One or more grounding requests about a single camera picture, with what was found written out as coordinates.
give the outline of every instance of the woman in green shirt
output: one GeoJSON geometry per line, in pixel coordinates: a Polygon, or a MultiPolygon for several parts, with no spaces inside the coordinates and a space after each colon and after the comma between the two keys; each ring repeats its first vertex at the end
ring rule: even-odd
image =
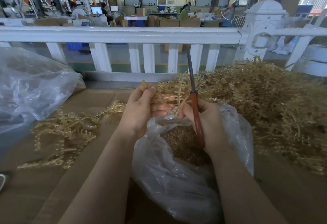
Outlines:
{"type": "Polygon", "coordinates": [[[178,19],[181,20],[181,21],[185,21],[187,19],[194,19],[197,17],[197,15],[194,15],[192,17],[189,17],[188,16],[188,11],[190,10],[191,8],[191,4],[190,3],[187,3],[186,5],[183,6],[183,9],[181,11],[181,13],[178,15],[178,19]]]}

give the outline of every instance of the metal tool blade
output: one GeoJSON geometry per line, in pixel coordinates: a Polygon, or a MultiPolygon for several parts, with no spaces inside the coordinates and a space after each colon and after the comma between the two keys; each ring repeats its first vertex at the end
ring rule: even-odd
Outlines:
{"type": "Polygon", "coordinates": [[[190,81],[191,81],[192,93],[196,93],[197,91],[195,89],[194,74],[193,74],[190,50],[186,51],[186,55],[187,55],[188,69],[190,70],[190,81]]]}

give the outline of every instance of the red handle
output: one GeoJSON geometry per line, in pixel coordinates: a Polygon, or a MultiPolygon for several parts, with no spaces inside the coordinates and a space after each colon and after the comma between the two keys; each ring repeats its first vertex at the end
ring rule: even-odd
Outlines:
{"type": "Polygon", "coordinates": [[[198,108],[198,96],[196,93],[191,93],[191,103],[193,108],[193,115],[194,115],[194,124],[195,124],[195,131],[197,132],[197,139],[199,142],[200,148],[204,148],[204,138],[203,138],[203,129],[200,121],[200,114],[198,108]]]}

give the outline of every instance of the translucent plastic piece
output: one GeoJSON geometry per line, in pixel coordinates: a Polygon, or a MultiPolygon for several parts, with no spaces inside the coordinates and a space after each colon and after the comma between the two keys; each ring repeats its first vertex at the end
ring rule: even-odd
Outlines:
{"type": "Polygon", "coordinates": [[[47,118],[75,88],[80,74],[23,48],[0,47],[0,133],[47,118]]]}
{"type": "MultiPolygon", "coordinates": [[[[234,107],[216,105],[220,108],[229,143],[253,175],[250,124],[234,107]]],[[[172,149],[160,137],[178,125],[190,126],[191,123],[172,115],[148,122],[147,134],[135,144],[132,177],[152,201],[177,220],[190,224],[218,223],[222,210],[213,167],[197,167],[174,158],[172,149]]]]}

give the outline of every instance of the person in black shirt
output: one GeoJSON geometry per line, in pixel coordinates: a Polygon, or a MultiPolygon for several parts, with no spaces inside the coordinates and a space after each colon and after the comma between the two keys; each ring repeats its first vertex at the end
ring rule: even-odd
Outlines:
{"type": "Polygon", "coordinates": [[[112,17],[112,15],[109,14],[108,11],[105,9],[105,7],[107,6],[106,3],[101,2],[101,3],[100,3],[100,6],[101,6],[102,14],[104,14],[104,15],[107,17],[107,21],[108,21],[108,24],[109,24],[109,22],[113,21],[113,17],[112,17]]]}

